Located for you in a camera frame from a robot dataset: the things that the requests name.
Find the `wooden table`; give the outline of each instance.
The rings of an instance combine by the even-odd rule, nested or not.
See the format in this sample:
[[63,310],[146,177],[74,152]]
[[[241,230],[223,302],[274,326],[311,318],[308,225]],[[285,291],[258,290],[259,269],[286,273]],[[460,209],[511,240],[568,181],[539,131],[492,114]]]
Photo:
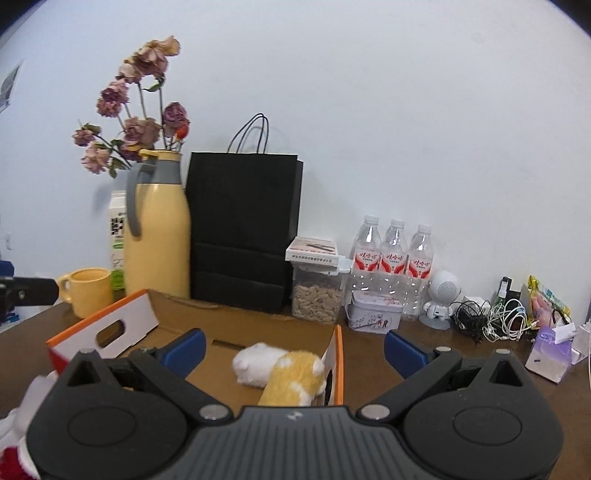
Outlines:
[[[0,335],[0,418],[16,407],[36,375],[53,368],[45,341],[76,323],[68,304],[56,305]],[[464,356],[488,356],[496,348],[509,348],[523,361],[527,343],[485,342],[476,346],[453,330],[432,330],[419,322],[402,322],[400,330],[427,348],[451,346]],[[345,403],[356,410],[402,381],[385,362],[384,337],[357,333],[343,326],[345,349]],[[552,406],[564,430],[564,448],[551,480],[591,480],[591,391],[587,363],[576,365],[559,384],[534,375],[536,386]]]

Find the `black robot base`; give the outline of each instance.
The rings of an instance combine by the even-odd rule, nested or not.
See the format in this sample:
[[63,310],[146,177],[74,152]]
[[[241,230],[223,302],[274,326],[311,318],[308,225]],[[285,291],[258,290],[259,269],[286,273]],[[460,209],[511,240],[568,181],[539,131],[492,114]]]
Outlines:
[[41,478],[542,480],[562,448],[560,423],[508,350],[463,359],[390,332],[384,353],[406,380],[354,416],[245,407],[234,418],[182,376],[203,357],[183,349],[199,336],[125,359],[77,354],[28,430]]

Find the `white fabric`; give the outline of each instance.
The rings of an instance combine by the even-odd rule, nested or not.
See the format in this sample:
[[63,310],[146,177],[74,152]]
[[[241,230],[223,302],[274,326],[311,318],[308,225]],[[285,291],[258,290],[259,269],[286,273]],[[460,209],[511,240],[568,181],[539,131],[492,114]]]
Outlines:
[[46,377],[35,377],[27,388],[20,407],[11,410],[8,417],[0,420],[0,453],[8,447],[17,447],[19,463],[33,478],[39,478],[39,474],[27,450],[27,429],[56,380],[56,372]]

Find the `white wall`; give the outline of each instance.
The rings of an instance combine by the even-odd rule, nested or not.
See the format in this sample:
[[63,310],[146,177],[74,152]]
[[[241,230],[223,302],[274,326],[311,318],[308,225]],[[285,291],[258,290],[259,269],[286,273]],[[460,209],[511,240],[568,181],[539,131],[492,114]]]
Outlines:
[[304,160],[301,234],[348,252],[365,213],[429,223],[465,292],[533,273],[582,320],[591,40],[545,0],[47,1],[0,50],[0,77],[24,61],[0,115],[2,253],[20,274],[107,264],[112,180],[70,135],[99,120],[121,59],[169,34],[186,152],[265,112],[271,151]]

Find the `red fabric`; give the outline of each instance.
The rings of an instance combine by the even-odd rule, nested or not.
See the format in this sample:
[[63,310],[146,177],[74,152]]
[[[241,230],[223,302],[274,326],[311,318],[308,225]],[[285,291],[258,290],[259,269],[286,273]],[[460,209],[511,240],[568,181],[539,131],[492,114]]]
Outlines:
[[27,475],[18,462],[16,447],[9,447],[4,450],[0,458],[0,480],[34,480]]

